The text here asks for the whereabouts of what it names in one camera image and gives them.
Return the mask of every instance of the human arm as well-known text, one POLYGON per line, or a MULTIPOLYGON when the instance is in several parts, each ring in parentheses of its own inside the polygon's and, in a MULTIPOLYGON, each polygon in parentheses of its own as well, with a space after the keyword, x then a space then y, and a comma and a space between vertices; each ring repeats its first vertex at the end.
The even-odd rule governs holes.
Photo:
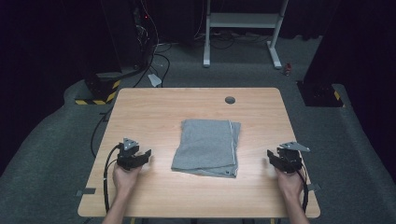
POLYGON ((300 194, 303 190, 303 181, 297 173, 285 174, 276 169, 277 184, 286 204, 291 224, 309 223, 300 203, 300 194))
POLYGON ((131 169, 130 171, 122 169, 117 164, 114 165, 113 182, 116 186, 116 196, 113 204, 108 210, 103 224, 122 223, 122 219, 127 207, 127 203, 131 197, 134 185, 137 181, 137 175, 142 167, 131 169))

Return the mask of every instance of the table top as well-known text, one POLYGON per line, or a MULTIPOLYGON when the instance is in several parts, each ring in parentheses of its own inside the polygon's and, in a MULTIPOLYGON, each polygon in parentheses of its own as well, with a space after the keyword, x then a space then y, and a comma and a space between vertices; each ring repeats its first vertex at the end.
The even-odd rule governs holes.
MULTIPOLYGON (((104 217, 103 171, 109 151, 123 137, 152 149, 139 174, 127 217, 286 217, 274 167, 266 149, 295 141, 289 116, 275 88, 166 88, 120 90, 92 167, 78 213, 104 217), (225 98, 232 96, 234 104, 225 98), (171 170, 185 119, 229 119, 240 122, 236 178, 191 175, 171 170)), ((117 158, 118 151, 112 159, 117 158)), ((112 167, 108 179, 112 179, 112 167)), ((115 195, 108 181, 110 204, 115 195)), ((308 217, 320 214, 309 192, 308 217)))

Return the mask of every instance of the human hand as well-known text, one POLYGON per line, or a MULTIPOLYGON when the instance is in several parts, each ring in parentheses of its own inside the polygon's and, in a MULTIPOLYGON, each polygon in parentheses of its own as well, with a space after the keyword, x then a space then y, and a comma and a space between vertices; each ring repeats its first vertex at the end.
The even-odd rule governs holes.
POLYGON ((127 171, 117 164, 114 165, 113 182, 116 186, 118 195, 129 197, 137 182, 137 175, 140 170, 142 170, 142 166, 127 171))
POLYGON ((277 184, 285 200, 299 200, 303 190, 303 181, 297 173, 286 174, 277 168, 277 184))

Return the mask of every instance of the white metal frame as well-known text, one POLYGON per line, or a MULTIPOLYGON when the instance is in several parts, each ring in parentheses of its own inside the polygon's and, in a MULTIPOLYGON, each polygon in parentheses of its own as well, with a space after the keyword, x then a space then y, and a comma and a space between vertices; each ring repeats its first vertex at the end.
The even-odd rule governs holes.
POLYGON ((289 0, 283 0, 280 12, 277 14, 257 14, 257 13, 211 13, 210 1, 207 0, 206 9, 206 31, 204 48, 204 67, 210 66, 210 28, 211 27, 239 27, 239 28, 272 28, 274 29, 273 39, 267 41, 267 47, 271 54, 274 67, 282 68, 277 56, 275 44, 279 30, 285 17, 286 7, 289 0))

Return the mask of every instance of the folded shirt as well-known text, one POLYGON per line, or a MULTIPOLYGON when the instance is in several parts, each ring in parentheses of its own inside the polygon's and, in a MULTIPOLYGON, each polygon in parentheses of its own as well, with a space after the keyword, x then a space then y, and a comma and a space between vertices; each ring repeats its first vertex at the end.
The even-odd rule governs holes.
POLYGON ((241 124, 229 120, 186 119, 172 170, 196 175, 236 177, 241 124))

